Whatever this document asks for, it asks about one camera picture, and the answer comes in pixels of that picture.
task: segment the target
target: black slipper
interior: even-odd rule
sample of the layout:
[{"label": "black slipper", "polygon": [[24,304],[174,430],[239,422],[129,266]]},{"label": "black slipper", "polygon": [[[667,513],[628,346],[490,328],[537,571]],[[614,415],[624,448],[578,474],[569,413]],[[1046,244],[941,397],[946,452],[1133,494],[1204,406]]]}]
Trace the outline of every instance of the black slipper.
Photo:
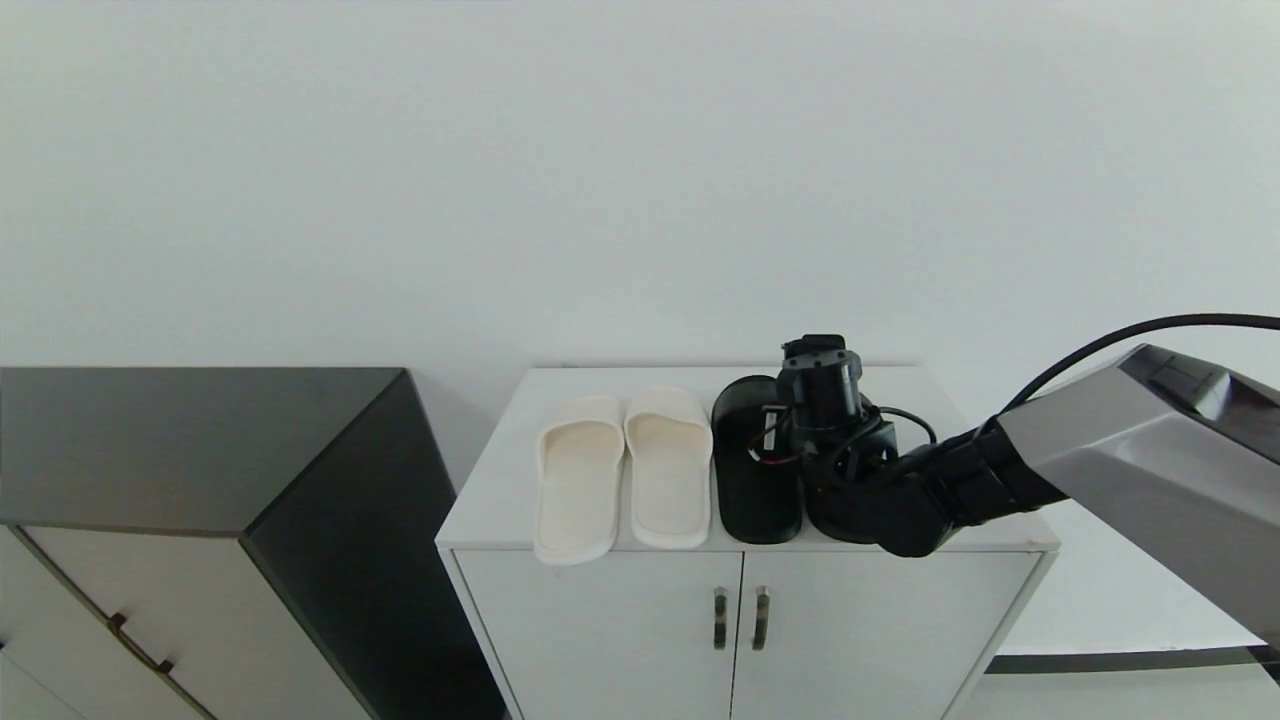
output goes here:
[{"label": "black slipper", "polygon": [[[768,465],[748,452],[768,424],[782,416],[776,380],[749,375],[726,387],[712,407],[716,438],[716,487],[721,523],[728,534],[751,544],[787,542],[800,532],[799,462]],[[786,433],[772,433],[756,452],[765,461],[791,455]]]}]

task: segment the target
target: wire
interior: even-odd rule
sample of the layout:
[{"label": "wire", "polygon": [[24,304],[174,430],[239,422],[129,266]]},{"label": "wire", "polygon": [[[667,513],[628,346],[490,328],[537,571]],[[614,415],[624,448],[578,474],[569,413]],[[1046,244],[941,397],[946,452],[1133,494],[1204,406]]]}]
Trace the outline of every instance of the wire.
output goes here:
[{"label": "wire", "polygon": [[755,443],[763,441],[764,436],[767,436],[767,434],[772,433],[773,430],[781,428],[782,424],[786,423],[790,419],[791,419],[791,410],[787,410],[772,425],[767,425],[763,430],[760,430],[759,433],[756,433],[755,437],[753,437],[751,439],[746,441],[748,450],[755,447]]},{"label": "wire", "polygon": [[1014,407],[1027,402],[1036,395],[1037,391],[1043,388],[1053,378],[1061,375],[1073,365],[1080,363],[1089,355],[1115,345],[1123,340],[1129,340],[1130,337],[1139,336],[1143,333],[1149,333],[1153,331],[1162,331],[1167,328],[1185,328],[1194,325],[1226,325],[1226,327],[1239,327],[1239,328],[1258,328],[1265,331],[1280,331],[1280,318],[1271,315],[1247,315],[1240,313],[1192,313],[1188,315],[1170,315],[1167,318],[1156,318],[1155,320],[1146,320],[1142,323],[1134,323],[1126,328],[1120,328],[1119,331],[1107,333],[1098,340],[1080,347],[1075,352],[1068,355],[1066,357],[1059,360],[1050,369],[1044,370],[1036,379],[1027,383],[1027,387],[1018,391],[1018,395],[1005,405],[1001,413],[1007,413]]},{"label": "wire", "polygon": [[781,418],[777,419],[777,421],[774,421],[772,425],[768,425],[767,428],[760,430],[755,437],[753,437],[746,442],[746,452],[748,455],[751,456],[751,460],[755,460],[760,465],[786,465],[787,462],[795,462],[796,460],[800,460],[801,455],[799,452],[790,457],[774,459],[774,457],[762,457],[760,454],[756,452],[755,450],[755,445],[762,442],[764,437],[772,433],[773,430],[778,430],[781,433],[780,428],[782,428],[790,419],[791,419],[791,410],[787,410],[786,413],[782,414]]},{"label": "wire", "polygon": [[928,436],[929,436],[929,445],[937,445],[938,443],[938,433],[933,432],[933,425],[931,425],[928,421],[925,421],[924,418],[920,418],[915,413],[908,413],[906,410],[900,410],[897,407],[890,407],[887,405],[879,405],[878,407],[879,407],[881,415],[897,415],[899,418],[905,418],[905,419],[915,423],[916,425],[920,425],[922,428],[924,428],[924,432],[928,433]]}]

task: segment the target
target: dark gray cabinet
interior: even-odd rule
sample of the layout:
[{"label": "dark gray cabinet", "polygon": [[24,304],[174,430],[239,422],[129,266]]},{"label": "dark gray cabinet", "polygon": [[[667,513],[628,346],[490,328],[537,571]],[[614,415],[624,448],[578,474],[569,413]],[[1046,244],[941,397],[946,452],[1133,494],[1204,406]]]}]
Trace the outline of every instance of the dark gray cabinet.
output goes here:
[{"label": "dark gray cabinet", "polygon": [[90,720],[495,720],[452,503],[402,369],[4,369],[3,652]]}]

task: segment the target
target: black cable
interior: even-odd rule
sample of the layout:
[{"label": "black cable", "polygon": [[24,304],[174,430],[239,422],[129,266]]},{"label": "black cable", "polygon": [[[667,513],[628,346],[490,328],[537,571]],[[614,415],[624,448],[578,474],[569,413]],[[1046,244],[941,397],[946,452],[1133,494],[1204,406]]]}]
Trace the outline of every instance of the black cable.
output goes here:
[{"label": "black cable", "polygon": [[1023,389],[1018,391],[1018,395],[1005,405],[1001,413],[1007,413],[1014,407],[1027,402],[1036,395],[1037,391],[1043,388],[1064,372],[1070,369],[1073,365],[1080,363],[1089,355],[1115,345],[1123,340],[1129,340],[1130,337],[1139,336],[1143,333],[1149,333],[1153,331],[1162,331],[1167,328],[1185,328],[1194,325],[1228,325],[1239,328],[1260,328],[1265,331],[1280,331],[1280,318],[1272,315],[1247,315],[1242,313],[1192,313],[1188,315],[1170,315],[1167,318],[1156,318],[1155,320],[1146,320],[1142,323],[1134,323],[1126,328],[1120,328],[1119,331],[1107,333],[1098,340],[1085,345],[1084,347],[1076,350],[1075,352],[1068,355],[1066,357],[1055,363],[1050,369],[1044,370],[1036,379],[1027,384]]},{"label": "black cable", "polygon": [[938,433],[933,432],[933,425],[931,425],[929,423],[927,423],[924,420],[924,418],[920,418],[915,413],[908,413],[906,410],[900,410],[897,407],[890,407],[887,405],[878,405],[877,407],[879,407],[881,415],[897,415],[899,418],[905,418],[905,419],[915,423],[916,425],[920,425],[922,428],[924,428],[924,432],[928,433],[928,436],[929,436],[929,445],[937,445],[938,443]]}]

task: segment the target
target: drawer handle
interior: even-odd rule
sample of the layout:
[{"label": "drawer handle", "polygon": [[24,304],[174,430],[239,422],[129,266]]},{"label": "drawer handle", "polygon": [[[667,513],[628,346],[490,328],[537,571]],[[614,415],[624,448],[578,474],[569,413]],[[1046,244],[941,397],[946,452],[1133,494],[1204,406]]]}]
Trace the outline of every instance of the drawer handle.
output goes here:
[{"label": "drawer handle", "polygon": [[755,637],[751,638],[751,650],[764,650],[764,641],[769,635],[769,588],[760,585],[755,588]]},{"label": "drawer handle", "polygon": [[716,650],[724,650],[726,605],[727,601],[724,600],[724,588],[716,588],[716,633],[712,639],[712,647]]},{"label": "drawer handle", "polygon": [[106,621],[106,628],[111,630],[111,635],[119,641],[124,650],[129,651],[133,657],[138,659],[138,662],[147,666],[148,670],[159,675],[168,675],[173,670],[173,662],[165,660],[163,662],[156,662],[151,660],[151,656],[142,650],[138,643],[133,642],[133,638],[124,634],[124,623],[128,620],[123,614],[116,612]]}]

